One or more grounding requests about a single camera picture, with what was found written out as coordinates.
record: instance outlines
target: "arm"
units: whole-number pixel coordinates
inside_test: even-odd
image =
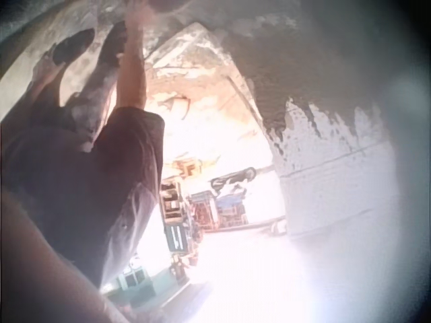
[[[2,322],[128,322],[57,256],[3,188],[1,197]]]
[[[147,84],[143,57],[143,28],[153,18],[146,0],[130,0],[126,14],[127,42],[117,82],[116,107],[145,108]]]

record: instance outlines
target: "raised arm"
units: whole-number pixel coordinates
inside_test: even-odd
[[[125,18],[127,42],[117,82],[116,108],[145,108],[147,83],[143,57],[143,29],[153,20],[147,0],[130,0]]]

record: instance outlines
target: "shoe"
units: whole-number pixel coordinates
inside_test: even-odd
[[[106,37],[100,50],[98,64],[119,67],[119,55],[124,53],[127,31],[124,21],[117,22]]]
[[[70,65],[78,57],[85,53],[85,51],[93,43],[95,36],[94,29],[87,29],[74,34],[58,45],[56,45],[53,53],[53,61],[55,65],[65,63]]]

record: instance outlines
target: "white painted wall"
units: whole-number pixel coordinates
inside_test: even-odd
[[[399,277],[401,193],[394,149],[378,109],[367,116],[356,108],[353,135],[338,116],[330,121],[312,105],[319,137],[301,109],[290,102],[286,108],[293,125],[275,142],[284,155],[273,151],[290,247],[300,255],[310,286],[304,301],[311,322],[382,322],[393,316],[388,302],[405,305],[400,297],[414,290],[413,280],[425,281],[418,273],[426,248],[402,256],[411,262]]]
[[[311,105],[321,137],[301,109],[290,102],[286,108],[293,127],[277,140],[284,155],[276,154],[275,165],[291,234],[331,225],[398,196],[395,156],[377,108],[370,117],[356,108],[353,135],[340,117],[329,120]]]

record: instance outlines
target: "person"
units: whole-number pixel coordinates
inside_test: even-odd
[[[61,78],[92,33],[49,50],[2,122],[4,322],[127,322],[98,289],[124,269],[158,203],[164,121],[144,111],[142,52],[153,18],[147,1],[128,1],[125,22],[112,29],[89,82],[64,108]],[[100,131],[117,76],[116,106]]]

